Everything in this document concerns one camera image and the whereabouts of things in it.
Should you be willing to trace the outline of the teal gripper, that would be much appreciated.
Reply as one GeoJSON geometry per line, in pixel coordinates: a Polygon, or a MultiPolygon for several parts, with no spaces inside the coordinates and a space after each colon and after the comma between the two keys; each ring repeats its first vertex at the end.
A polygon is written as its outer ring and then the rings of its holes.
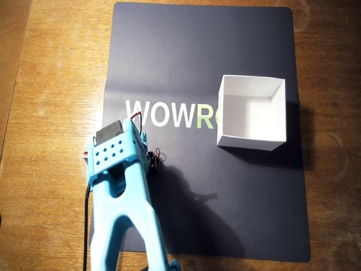
{"type": "Polygon", "coordinates": [[[140,139],[142,142],[142,159],[143,159],[144,169],[149,170],[148,143],[147,143],[147,136],[144,131],[141,132],[140,139]]]}

